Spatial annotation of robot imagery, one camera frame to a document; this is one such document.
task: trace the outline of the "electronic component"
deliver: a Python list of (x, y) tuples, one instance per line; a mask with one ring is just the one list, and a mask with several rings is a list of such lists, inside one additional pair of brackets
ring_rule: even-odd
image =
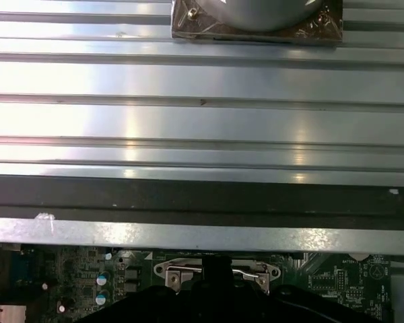
[(75, 307), (73, 298), (64, 297), (57, 302), (57, 313), (64, 314)]
[(335, 276), (330, 273), (309, 276), (308, 279), (309, 287), (313, 291), (334, 291), (337, 288), (335, 283)]
[(141, 267), (128, 266), (125, 271), (125, 279), (133, 280), (138, 279), (141, 274)]
[(99, 286), (105, 286), (106, 283), (109, 281), (109, 278), (110, 278), (110, 273), (107, 271), (104, 271), (100, 275), (97, 276), (96, 283)]
[(124, 292), (126, 294), (135, 293), (135, 292), (137, 292), (138, 287), (139, 287), (139, 282), (138, 281), (127, 281), (125, 283)]
[(337, 270), (335, 273), (336, 280), (337, 280), (337, 289), (339, 291), (344, 291), (346, 288), (346, 272), (344, 270)]
[(106, 304), (106, 302), (109, 299), (109, 292), (107, 290), (101, 291), (99, 294), (96, 296), (96, 304), (99, 306), (103, 306)]
[(112, 260), (114, 253), (114, 248), (107, 247), (104, 249), (103, 257), (105, 260)]
[(58, 283), (56, 279), (44, 279), (39, 282), (39, 285), (43, 291), (50, 291), (53, 287), (57, 286)]

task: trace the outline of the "screw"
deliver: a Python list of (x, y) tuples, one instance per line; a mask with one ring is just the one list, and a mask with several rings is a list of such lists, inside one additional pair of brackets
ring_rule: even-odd
[(325, 15), (325, 14), (321, 14), (318, 17), (317, 21), (324, 24), (324, 25), (326, 25), (329, 22), (329, 17), (327, 15)]
[(275, 268), (271, 271), (271, 275), (274, 278), (278, 278), (281, 276), (281, 271), (278, 268)]
[(198, 14), (197, 9), (196, 9), (196, 8), (191, 8), (191, 9), (189, 10), (189, 12), (187, 13), (187, 17), (188, 17), (190, 20), (195, 20), (195, 19), (197, 18), (197, 14)]

